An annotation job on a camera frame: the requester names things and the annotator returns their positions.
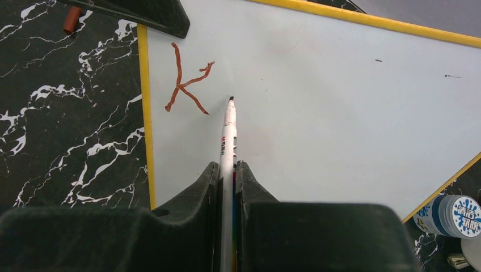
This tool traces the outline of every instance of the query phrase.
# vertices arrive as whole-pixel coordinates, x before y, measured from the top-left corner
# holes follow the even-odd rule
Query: red drawn line
[[[214,61],[209,62],[209,63],[207,63],[206,68],[199,69],[199,72],[205,72],[203,76],[191,79],[184,84],[180,84],[180,82],[182,81],[182,65],[180,63],[180,51],[179,51],[179,47],[177,47],[177,45],[174,42],[172,43],[172,47],[174,48],[174,51],[175,51],[175,59],[176,59],[176,63],[177,63],[177,81],[176,81],[176,86],[175,86],[174,92],[172,93],[172,97],[170,98],[170,101],[166,105],[166,111],[170,112],[170,109],[172,108],[172,105],[175,102],[175,98],[177,97],[177,94],[179,93],[179,90],[181,90],[184,94],[186,94],[188,97],[190,97],[192,100],[194,100],[197,107],[203,113],[209,115],[207,110],[205,110],[204,107],[202,107],[199,100],[193,94],[191,94],[189,91],[187,91],[185,88],[192,83],[199,82],[199,81],[203,80],[204,78],[208,77],[209,73],[210,73],[210,69],[215,62]]]

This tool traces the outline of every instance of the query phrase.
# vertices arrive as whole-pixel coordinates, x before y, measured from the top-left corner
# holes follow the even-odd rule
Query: white marker
[[[231,96],[224,116],[222,129],[221,158],[219,163],[219,181],[222,183],[222,230],[220,271],[233,270],[233,181],[237,157],[237,129],[235,128],[234,97]]]

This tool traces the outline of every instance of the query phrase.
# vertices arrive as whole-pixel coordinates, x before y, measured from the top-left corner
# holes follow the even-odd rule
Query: yellow border
[[[152,142],[152,119],[150,116],[149,52],[147,51],[147,27],[137,24],[138,58],[140,63],[140,86],[142,88],[142,110],[144,112],[145,151],[147,153],[147,172],[149,178],[150,209],[155,204],[154,186],[154,146]]]
[[[444,30],[422,27],[416,24],[404,23],[396,20],[386,19],[373,15],[363,14],[359,12],[342,10],[337,7],[330,7],[311,3],[302,0],[251,0],[253,2],[268,4],[272,6],[284,7],[286,9],[308,12],[316,15],[331,17],[335,19],[345,20],[352,23],[365,24],[367,26],[384,28],[392,31],[407,33],[411,35],[426,37],[430,39],[447,41],[455,44],[462,44],[481,48],[481,39],[462,35],[458,33],[448,32]]]
[[[464,173],[466,170],[468,170],[468,168],[470,168],[473,164],[475,164],[480,159],[481,159],[481,152],[478,153],[476,155],[476,157],[474,157],[472,160],[470,160],[463,168],[461,168],[461,170],[459,170],[456,174],[454,174],[454,176],[452,178],[448,179],[447,182],[445,182],[443,185],[441,185],[441,187],[439,187],[439,189],[437,189],[432,195],[430,195],[428,197],[428,199],[426,199],[423,203],[421,203],[421,205],[419,205],[416,209],[414,209],[414,211],[412,211],[406,218],[404,218],[403,223],[405,223],[406,221],[411,219],[411,217],[415,213],[417,213],[417,211],[419,211],[422,207],[424,207],[424,205],[426,205],[429,201],[431,201],[434,197],[436,197],[439,193],[441,193],[444,189],[446,189],[446,187],[451,185],[451,183],[453,183],[457,178],[459,178],[459,176],[462,173]]]

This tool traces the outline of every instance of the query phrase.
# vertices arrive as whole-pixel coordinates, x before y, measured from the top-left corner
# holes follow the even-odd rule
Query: metal knob
[[[448,263],[455,269],[463,269],[470,266],[463,254],[451,254],[448,256]]]

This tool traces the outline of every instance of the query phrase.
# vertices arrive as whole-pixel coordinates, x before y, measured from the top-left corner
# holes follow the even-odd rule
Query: white board surface
[[[185,40],[149,29],[157,205],[237,158],[281,201],[381,203],[407,216],[481,150],[481,50],[243,0],[183,0]],[[179,93],[183,80],[210,113]]]

